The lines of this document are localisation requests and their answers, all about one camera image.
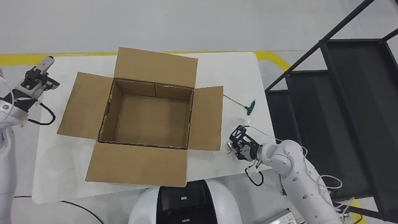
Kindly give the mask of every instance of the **white table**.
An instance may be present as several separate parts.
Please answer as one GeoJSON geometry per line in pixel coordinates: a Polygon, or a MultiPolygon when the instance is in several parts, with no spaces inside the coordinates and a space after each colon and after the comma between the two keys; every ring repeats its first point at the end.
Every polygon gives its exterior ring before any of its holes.
{"type": "MultiPolygon", "coordinates": [[[[224,86],[224,94],[235,100],[256,105],[250,116],[246,110],[224,97],[223,126],[220,151],[189,151],[187,180],[209,179],[244,172],[247,162],[238,161],[226,153],[229,135],[243,121],[265,133],[274,135],[256,55],[252,52],[181,54],[199,59],[196,87],[224,86]]],[[[77,72],[112,77],[116,57],[62,57],[49,70],[60,82],[59,88],[44,93],[43,102],[57,116],[50,126],[41,126],[37,147],[32,198],[35,203],[109,194],[123,190],[141,189],[145,185],[85,182],[85,176],[95,145],[93,139],[57,135],[63,112],[77,72]]],[[[42,121],[50,116],[42,112],[42,121]]],[[[258,142],[275,142],[253,129],[249,135],[258,142]]]]}

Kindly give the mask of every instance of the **wire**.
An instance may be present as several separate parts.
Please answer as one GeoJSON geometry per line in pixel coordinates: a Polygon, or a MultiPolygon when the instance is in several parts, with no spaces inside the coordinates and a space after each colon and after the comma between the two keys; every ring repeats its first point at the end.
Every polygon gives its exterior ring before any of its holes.
{"type": "Polygon", "coordinates": [[[8,116],[10,116],[11,111],[14,108],[14,93],[12,92],[12,88],[10,87],[10,85],[8,85],[6,79],[4,79],[3,77],[0,77],[0,80],[3,82],[3,84],[5,84],[8,87],[8,89],[10,89],[11,100],[12,100],[11,109],[9,110],[8,114],[6,115],[6,117],[0,123],[0,124],[3,124],[3,122],[8,118],[8,116]]]}
{"type": "Polygon", "coordinates": [[[315,183],[317,183],[320,187],[325,187],[325,188],[327,188],[327,189],[340,189],[340,188],[342,188],[343,182],[342,182],[339,178],[333,177],[332,175],[320,175],[317,181],[314,180],[314,179],[312,178],[312,176],[308,173],[309,170],[308,170],[308,167],[307,167],[307,162],[306,162],[306,160],[305,160],[306,156],[308,155],[308,149],[307,149],[306,147],[304,147],[304,146],[302,146],[302,148],[305,150],[305,154],[304,154],[304,158],[303,158],[303,159],[304,159],[304,165],[305,165],[305,172],[307,173],[307,175],[308,175],[315,183]],[[340,185],[339,185],[339,186],[336,186],[336,187],[330,187],[330,186],[322,185],[322,184],[319,183],[319,179],[321,179],[322,177],[329,177],[329,178],[335,179],[335,180],[337,180],[337,181],[340,183],[340,185]]]}
{"type": "Polygon", "coordinates": [[[28,119],[28,121],[32,122],[34,124],[38,124],[40,126],[48,126],[48,125],[52,124],[55,121],[55,114],[53,113],[53,111],[51,111],[51,109],[48,108],[47,106],[45,106],[42,102],[40,102],[39,105],[42,106],[44,109],[46,109],[51,114],[51,116],[52,116],[51,121],[48,122],[48,123],[41,123],[41,122],[38,122],[38,121],[33,120],[33,119],[28,119]]]}
{"type": "Polygon", "coordinates": [[[342,216],[344,216],[344,214],[346,213],[347,209],[349,208],[349,206],[351,206],[351,204],[353,204],[353,202],[354,202],[354,197],[351,197],[349,199],[349,203],[347,204],[347,206],[344,208],[344,210],[341,213],[342,216]]]}
{"type": "MultiPolygon", "coordinates": [[[[16,196],[14,198],[32,198],[32,196],[30,196],[30,195],[19,195],[19,196],[16,196]]],[[[78,207],[78,208],[81,208],[83,210],[86,210],[88,213],[90,213],[92,216],[94,216],[101,224],[104,224],[104,222],[98,216],[96,216],[95,213],[91,212],[87,208],[82,207],[80,205],[77,205],[77,204],[75,204],[73,202],[67,202],[67,201],[60,201],[60,202],[63,202],[63,203],[69,204],[69,205],[73,205],[75,207],[78,207]]]]}
{"type": "Polygon", "coordinates": [[[363,219],[363,215],[361,215],[361,214],[359,214],[359,215],[361,216],[361,218],[359,220],[357,220],[356,222],[354,222],[354,224],[358,224],[363,219]]]}
{"type": "Polygon", "coordinates": [[[260,132],[260,133],[262,133],[262,134],[266,135],[267,137],[270,137],[270,138],[272,138],[272,139],[278,140],[278,141],[280,141],[280,142],[282,142],[282,141],[283,141],[283,140],[281,140],[281,139],[277,139],[277,138],[275,138],[274,136],[271,136],[271,135],[269,135],[269,134],[267,134],[267,133],[263,133],[262,131],[258,130],[258,129],[257,129],[257,128],[255,128],[254,126],[244,126],[244,127],[250,127],[250,128],[253,128],[253,129],[255,129],[256,131],[258,131],[258,132],[260,132]]]}
{"type": "Polygon", "coordinates": [[[252,182],[252,184],[254,184],[255,186],[259,187],[264,183],[264,175],[262,174],[261,171],[259,171],[259,174],[261,175],[261,182],[259,184],[255,183],[252,178],[250,177],[249,173],[248,173],[248,168],[244,169],[244,173],[246,173],[247,177],[249,178],[250,182],[252,182]]]}

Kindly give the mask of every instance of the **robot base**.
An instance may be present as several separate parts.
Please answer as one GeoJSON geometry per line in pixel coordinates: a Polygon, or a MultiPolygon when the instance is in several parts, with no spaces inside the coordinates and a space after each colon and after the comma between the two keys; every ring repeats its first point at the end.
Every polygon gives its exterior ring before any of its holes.
{"type": "Polygon", "coordinates": [[[242,224],[232,193],[215,180],[189,182],[185,188],[152,187],[132,208],[129,224],[242,224]]]}

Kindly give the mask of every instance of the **yellow floor line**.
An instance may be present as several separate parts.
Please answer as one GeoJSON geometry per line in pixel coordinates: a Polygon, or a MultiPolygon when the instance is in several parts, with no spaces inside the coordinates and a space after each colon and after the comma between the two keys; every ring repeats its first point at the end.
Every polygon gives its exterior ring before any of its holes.
{"type": "MultiPolygon", "coordinates": [[[[253,51],[258,60],[268,60],[286,71],[290,64],[282,57],[272,51],[258,50],[253,51]]],[[[189,54],[189,53],[218,53],[216,51],[170,51],[170,54],[189,54]]],[[[0,54],[0,66],[18,65],[37,65],[45,56],[52,55],[57,57],[87,57],[87,56],[106,56],[116,55],[116,52],[92,52],[92,53],[52,53],[52,54],[0,54]]]]}
{"type": "MultiPolygon", "coordinates": [[[[361,203],[359,202],[358,199],[355,199],[353,201],[353,203],[351,204],[351,206],[360,208],[361,207],[361,203]]],[[[361,215],[358,215],[357,213],[354,213],[353,214],[353,219],[354,219],[354,222],[357,222],[357,221],[359,221],[361,219],[361,215]]],[[[358,224],[366,224],[365,216],[363,217],[363,219],[360,222],[358,222],[358,224]]]]}

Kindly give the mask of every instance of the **green-handled tool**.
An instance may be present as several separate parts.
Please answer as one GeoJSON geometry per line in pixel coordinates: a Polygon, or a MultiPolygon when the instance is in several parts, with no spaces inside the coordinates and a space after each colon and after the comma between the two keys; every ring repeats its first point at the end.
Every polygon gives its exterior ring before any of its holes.
{"type": "Polygon", "coordinates": [[[243,104],[237,102],[236,100],[224,95],[225,97],[227,97],[228,99],[232,100],[233,102],[235,102],[236,104],[239,104],[241,106],[244,107],[244,109],[247,110],[247,115],[249,116],[251,114],[251,112],[253,111],[254,105],[256,104],[256,100],[253,100],[252,103],[250,104],[250,106],[244,106],[243,104]]]}

